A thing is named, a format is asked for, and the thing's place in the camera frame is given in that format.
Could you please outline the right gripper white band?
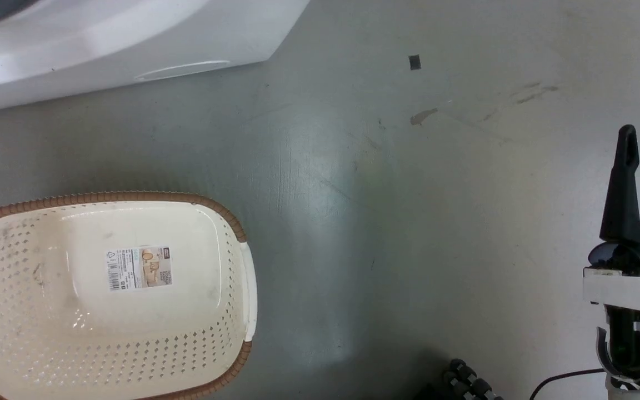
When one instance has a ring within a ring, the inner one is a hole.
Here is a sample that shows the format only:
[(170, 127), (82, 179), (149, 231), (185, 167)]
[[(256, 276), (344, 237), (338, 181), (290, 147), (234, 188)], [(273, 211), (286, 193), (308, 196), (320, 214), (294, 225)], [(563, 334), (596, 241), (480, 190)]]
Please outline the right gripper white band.
[(617, 138), (599, 233), (607, 242), (592, 249), (583, 269), (585, 301), (640, 311), (639, 163), (637, 132), (626, 124)]

